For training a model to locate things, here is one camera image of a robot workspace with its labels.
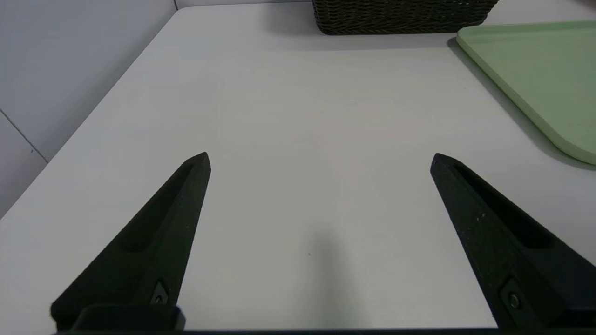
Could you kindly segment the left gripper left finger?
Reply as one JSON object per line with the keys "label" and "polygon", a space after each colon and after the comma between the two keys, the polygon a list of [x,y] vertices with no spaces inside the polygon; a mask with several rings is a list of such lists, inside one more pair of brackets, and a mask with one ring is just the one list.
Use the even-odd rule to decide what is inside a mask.
{"label": "left gripper left finger", "polygon": [[175,332],[177,306],[211,173],[187,159],[52,303],[58,332]]}

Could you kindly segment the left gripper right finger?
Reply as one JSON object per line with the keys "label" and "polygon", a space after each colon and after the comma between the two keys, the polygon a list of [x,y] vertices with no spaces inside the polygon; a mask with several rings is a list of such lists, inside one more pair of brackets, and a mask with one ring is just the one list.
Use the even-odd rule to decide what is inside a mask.
{"label": "left gripper right finger", "polygon": [[430,174],[502,331],[593,332],[596,268],[464,163]]}

